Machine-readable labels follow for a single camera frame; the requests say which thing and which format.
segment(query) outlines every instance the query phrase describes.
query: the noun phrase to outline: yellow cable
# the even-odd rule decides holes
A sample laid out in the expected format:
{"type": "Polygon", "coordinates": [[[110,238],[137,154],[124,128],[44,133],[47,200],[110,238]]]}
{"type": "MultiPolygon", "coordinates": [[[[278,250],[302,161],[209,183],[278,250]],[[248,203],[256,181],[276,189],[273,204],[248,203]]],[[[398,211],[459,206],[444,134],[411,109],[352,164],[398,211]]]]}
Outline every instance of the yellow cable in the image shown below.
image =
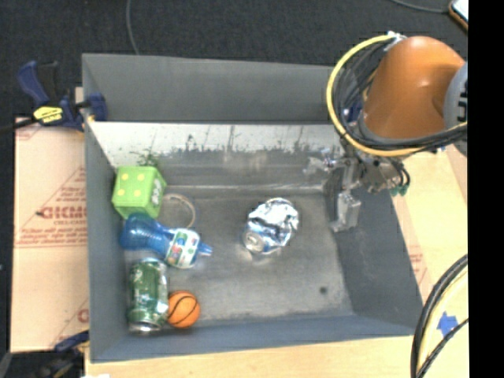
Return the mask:
{"type": "MultiPolygon", "coordinates": [[[[414,148],[397,149],[397,150],[378,150],[378,149],[373,149],[373,148],[370,148],[370,147],[367,147],[367,146],[360,144],[358,141],[353,139],[347,133],[347,130],[343,127],[341,122],[339,122],[339,119],[336,116],[336,112],[334,109],[334,104],[332,102],[332,88],[334,87],[334,82],[336,80],[336,76],[338,75],[339,71],[347,63],[347,61],[349,61],[350,58],[352,56],[354,56],[359,50],[363,50],[366,47],[368,47],[374,43],[384,42],[384,41],[388,41],[389,39],[396,38],[396,36],[397,36],[397,34],[387,34],[387,35],[375,36],[374,38],[366,39],[364,42],[361,42],[358,45],[354,46],[352,49],[348,50],[348,52],[346,52],[343,55],[343,57],[338,61],[338,63],[336,63],[336,66],[332,70],[331,75],[329,76],[328,86],[326,89],[326,101],[327,101],[327,105],[328,105],[329,116],[331,117],[332,123],[335,125],[338,133],[355,148],[357,148],[367,154],[375,155],[377,157],[407,156],[407,155],[414,154],[417,151],[424,149],[424,146],[419,146],[419,147],[414,147],[414,148]]],[[[447,131],[460,128],[461,126],[463,126],[465,124],[467,124],[467,122],[459,124],[453,128],[447,129],[447,131]]]]}
{"type": "Polygon", "coordinates": [[[454,281],[447,287],[445,292],[439,297],[439,301],[436,304],[435,308],[431,312],[431,316],[428,318],[428,322],[425,325],[424,329],[424,338],[420,343],[420,349],[418,350],[418,366],[420,366],[425,362],[425,359],[428,357],[428,352],[430,349],[429,343],[431,342],[431,336],[425,335],[427,332],[432,331],[432,325],[436,322],[439,322],[439,315],[446,310],[445,305],[450,301],[450,299],[460,291],[464,284],[461,284],[468,280],[469,269],[466,269],[459,276],[455,278],[454,281]]]}

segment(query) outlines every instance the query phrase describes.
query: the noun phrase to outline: green foam dice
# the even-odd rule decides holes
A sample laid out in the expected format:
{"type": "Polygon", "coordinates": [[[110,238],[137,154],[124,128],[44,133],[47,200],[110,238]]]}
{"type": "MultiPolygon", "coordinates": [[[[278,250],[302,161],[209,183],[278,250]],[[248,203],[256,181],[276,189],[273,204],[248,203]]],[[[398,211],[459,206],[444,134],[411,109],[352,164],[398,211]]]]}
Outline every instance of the green foam dice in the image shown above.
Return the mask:
{"type": "Polygon", "coordinates": [[[112,203],[123,218],[132,213],[156,218],[165,188],[166,182],[155,167],[121,166],[117,168],[112,203]]]}

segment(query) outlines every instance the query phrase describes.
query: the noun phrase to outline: orange robot part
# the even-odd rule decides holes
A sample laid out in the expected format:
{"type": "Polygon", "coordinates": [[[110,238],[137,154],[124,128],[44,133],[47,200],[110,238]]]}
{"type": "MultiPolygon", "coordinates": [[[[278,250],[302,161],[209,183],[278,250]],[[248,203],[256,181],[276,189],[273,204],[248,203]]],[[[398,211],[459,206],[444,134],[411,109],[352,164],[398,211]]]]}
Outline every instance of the orange robot part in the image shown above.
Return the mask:
{"type": "Polygon", "coordinates": [[[437,39],[413,36],[381,60],[363,108],[371,133],[385,139],[414,139],[445,128],[443,103],[465,61],[437,39]]]}

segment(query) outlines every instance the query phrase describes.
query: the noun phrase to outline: bottle label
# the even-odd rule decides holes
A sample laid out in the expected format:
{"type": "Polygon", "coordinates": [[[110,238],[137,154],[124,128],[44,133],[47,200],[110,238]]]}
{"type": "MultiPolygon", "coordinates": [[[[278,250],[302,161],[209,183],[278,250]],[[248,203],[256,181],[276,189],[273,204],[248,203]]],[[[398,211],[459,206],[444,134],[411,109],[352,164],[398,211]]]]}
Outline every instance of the bottle label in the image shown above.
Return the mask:
{"type": "Polygon", "coordinates": [[[179,269],[194,265],[198,252],[199,235],[185,228],[178,228],[166,254],[166,262],[179,269]]]}

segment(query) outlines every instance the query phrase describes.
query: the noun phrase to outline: robotic arm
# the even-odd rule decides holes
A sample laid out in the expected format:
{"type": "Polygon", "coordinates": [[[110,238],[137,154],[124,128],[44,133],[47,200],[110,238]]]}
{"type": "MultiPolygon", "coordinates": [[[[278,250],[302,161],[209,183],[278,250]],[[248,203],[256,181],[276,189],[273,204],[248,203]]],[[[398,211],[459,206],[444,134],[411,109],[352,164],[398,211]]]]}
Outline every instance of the robotic arm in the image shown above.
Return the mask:
{"type": "Polygon", "coordinates": [[[467,156],[468,63],[437,39],[388,33],[356,45],[334,67],[326,101],[344,147],[333,161],[344,170],[335,231],[357,223],[352,189],[406,193],[407,157],[452,143],[467,156]]]}

